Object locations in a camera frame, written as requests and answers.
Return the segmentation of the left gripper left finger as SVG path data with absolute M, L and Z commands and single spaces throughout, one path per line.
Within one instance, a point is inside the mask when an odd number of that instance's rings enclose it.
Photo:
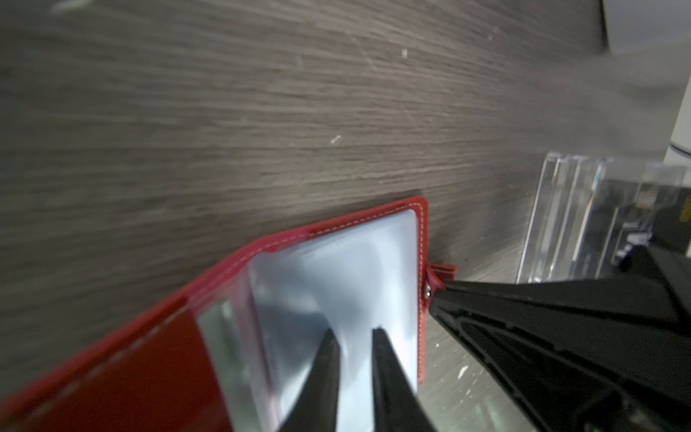
M 337 428 L 340 346 L 329 329 L 312 363 L 311 372 L 282 424 L 282 432 L 329 431 Z

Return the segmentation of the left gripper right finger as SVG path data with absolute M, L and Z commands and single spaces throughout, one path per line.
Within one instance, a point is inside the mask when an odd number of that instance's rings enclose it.
M 381 328 L 372 331 L 372 397 L 375 431 L 435 431 Z

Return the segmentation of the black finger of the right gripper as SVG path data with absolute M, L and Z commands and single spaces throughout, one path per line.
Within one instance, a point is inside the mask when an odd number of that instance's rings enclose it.
M 637 247 L 609 279 L 448 281 L 431 315 L 540 431 L 690 428 L 690 260 Z

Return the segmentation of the red leather card holder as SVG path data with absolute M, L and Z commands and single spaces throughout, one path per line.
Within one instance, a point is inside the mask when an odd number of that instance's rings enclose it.
M 1 428 L 281 431 L 331 329 L 335 431 L 375 431 L 372 331 L 417 397 L 429 304 L 454 274 L 428 262 L 422 197 L 264 237 L 2 401 Z

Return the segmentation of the black vip card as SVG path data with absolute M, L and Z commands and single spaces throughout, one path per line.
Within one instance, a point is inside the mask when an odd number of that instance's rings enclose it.
M 687 256 L 690 248 L 690 189 L 681 188 L 671 207 L 656 213 L 651 244 Z

